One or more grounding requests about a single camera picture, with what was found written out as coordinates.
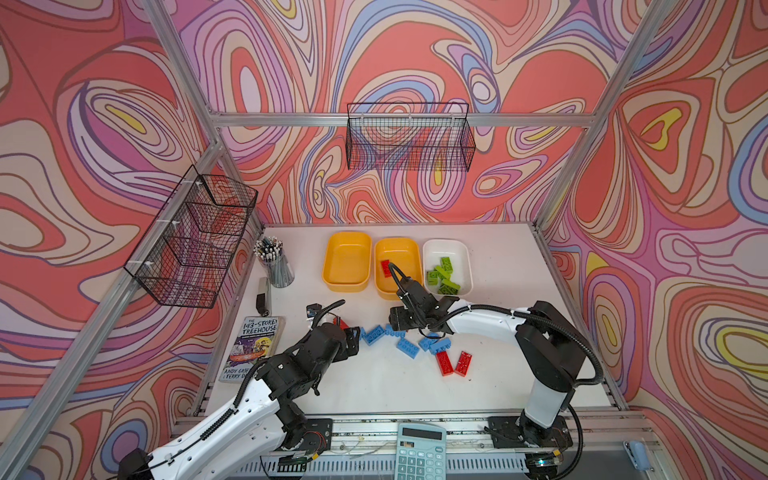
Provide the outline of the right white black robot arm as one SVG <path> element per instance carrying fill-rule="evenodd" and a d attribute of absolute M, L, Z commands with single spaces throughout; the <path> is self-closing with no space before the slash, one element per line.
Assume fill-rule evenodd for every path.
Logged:
<path fill-rule="evenodd" d="M 402 302 L 389 314 L 395 331 L 472 334 L 519 347 L 534 376 L 519 420 L 521 430 L 551 429 L 578 388 L 603 382 L 604 371 L 590 342 L 551 303 L 538 301 L 530 308 L 510 309 L 452 295 L 438 299 L 397 265 L 391 263 L 389 270 Z"/>

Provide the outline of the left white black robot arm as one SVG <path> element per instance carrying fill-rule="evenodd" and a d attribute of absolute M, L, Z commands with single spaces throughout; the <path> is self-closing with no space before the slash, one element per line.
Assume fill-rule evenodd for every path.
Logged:
<path fill-rule="evenodd" d="M 299 341 L 257 361 L 234 397 L 186 433 L 151 452 L 127 454 L 115 477 L 223 479 L 252 455 L 301 443 L 307 419 L 295 400 L 318 394 L 329 367 L 359 351 L 359 328 L 324 319 L 344 304 L 341 299 L 321 308 Z"/>

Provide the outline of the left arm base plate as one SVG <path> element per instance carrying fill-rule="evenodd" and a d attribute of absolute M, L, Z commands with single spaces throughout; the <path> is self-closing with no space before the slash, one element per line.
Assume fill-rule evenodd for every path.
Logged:
<path fill-rule="evenodd" d="M 330 449 L 332 433 L 333 420 L 330 417 L 310 418 L 290 429 L 278 450 L 321 454 Z"/>

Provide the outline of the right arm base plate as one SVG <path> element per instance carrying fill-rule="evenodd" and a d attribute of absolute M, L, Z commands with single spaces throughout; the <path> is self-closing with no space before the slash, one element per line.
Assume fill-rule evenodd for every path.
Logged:
<path fill-rule="evenodd" d="M 484 432 L 496 449 L 567 450 L 574 445 L 563 416 L 557 416 L 547 429 L 519 416 L 491 416 Z"/>

